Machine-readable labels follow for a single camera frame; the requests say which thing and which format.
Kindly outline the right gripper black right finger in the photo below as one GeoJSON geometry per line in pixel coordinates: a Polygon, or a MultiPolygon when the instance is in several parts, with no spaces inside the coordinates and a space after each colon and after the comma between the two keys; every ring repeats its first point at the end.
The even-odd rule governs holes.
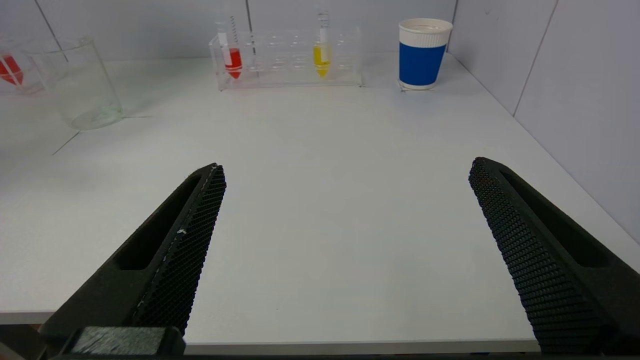
{"type": "Polygon", "coordinates": [[[637,356],[639,273],[504,164],[468,182],[542,354],[637,356]]]}

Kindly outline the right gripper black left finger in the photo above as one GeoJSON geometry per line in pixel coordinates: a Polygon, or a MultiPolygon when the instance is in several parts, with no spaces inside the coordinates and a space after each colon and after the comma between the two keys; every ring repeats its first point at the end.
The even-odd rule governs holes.
{"type": "Polygon", "coordinates": [[[226,188],[215,162],[190,174],[41,326],[40,358],[181,358],[226,188]]]}

